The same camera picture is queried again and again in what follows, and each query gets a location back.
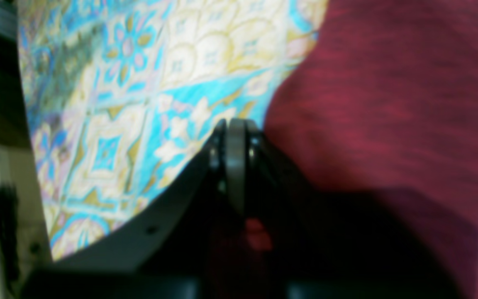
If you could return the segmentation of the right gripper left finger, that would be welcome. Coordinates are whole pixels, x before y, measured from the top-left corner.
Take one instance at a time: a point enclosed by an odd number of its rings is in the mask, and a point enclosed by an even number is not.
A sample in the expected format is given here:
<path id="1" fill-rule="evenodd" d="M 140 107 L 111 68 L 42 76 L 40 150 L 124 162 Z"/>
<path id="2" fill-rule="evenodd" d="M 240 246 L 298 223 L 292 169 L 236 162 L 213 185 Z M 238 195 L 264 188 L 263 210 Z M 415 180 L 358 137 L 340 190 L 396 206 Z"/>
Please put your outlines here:
<path id="1" fill-rule="evenodd" d="M 220 120 L 202 149 L 149 206 L 108 236 L 70 257 L 30 274 L 23 299 L 195 299 L 195 278 L 168 277 L 149 270 L 151 260 L 172 254 L 190 208 L 204 184 L 222 170 L 227 121 Z"/>

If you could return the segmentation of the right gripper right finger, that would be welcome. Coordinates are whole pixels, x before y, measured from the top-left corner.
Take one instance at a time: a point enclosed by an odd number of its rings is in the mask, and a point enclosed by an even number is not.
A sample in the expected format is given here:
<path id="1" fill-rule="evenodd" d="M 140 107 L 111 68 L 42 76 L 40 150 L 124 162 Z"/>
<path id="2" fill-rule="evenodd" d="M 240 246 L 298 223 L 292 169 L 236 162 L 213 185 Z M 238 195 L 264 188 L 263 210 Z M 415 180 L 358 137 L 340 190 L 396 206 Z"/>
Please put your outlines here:
<path id="1" fill-rule="evenodd" d="M 459 299 L 421 237 L 368 190 L 320 192 L 251 120 L 237 120 L 237 212 L 279 294 Z"/>

